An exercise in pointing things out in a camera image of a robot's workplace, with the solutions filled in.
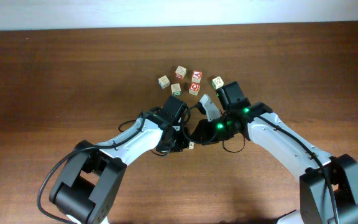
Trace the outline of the wooden block red Y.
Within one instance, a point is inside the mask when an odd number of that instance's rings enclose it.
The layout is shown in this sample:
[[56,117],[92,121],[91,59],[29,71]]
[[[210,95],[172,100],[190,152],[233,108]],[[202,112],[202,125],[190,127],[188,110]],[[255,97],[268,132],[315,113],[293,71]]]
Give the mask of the wooden block red Y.
[[188,148],[193,149],[195,146],[194,142],[189,142]]

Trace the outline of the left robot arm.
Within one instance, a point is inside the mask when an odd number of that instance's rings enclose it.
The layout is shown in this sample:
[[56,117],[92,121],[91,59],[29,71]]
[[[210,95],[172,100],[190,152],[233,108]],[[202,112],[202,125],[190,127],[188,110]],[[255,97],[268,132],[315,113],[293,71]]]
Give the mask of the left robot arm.
[[131,127],[98,144],[79,142],[61,162],[49,200],[66,223],[107,223],[127,167],[147,151],[159,156],[188,146],[179,124],[187,105],[170,96],[162,107],[142,111]]

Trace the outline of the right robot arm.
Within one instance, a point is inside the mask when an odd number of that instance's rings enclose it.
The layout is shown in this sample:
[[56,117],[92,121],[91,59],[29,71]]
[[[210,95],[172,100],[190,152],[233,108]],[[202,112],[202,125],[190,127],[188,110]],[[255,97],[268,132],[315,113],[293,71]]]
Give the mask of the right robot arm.
[[287,168],[300,185],[300,208],[275,223],[358,223],[358,163],[353,157],[335,157],[311,144],[265,103],[250,103],[238,82],[216,89],[216,95],[224,111],[204,95],[195,108],[207,118],[191,140],[207,145],[241,134]]

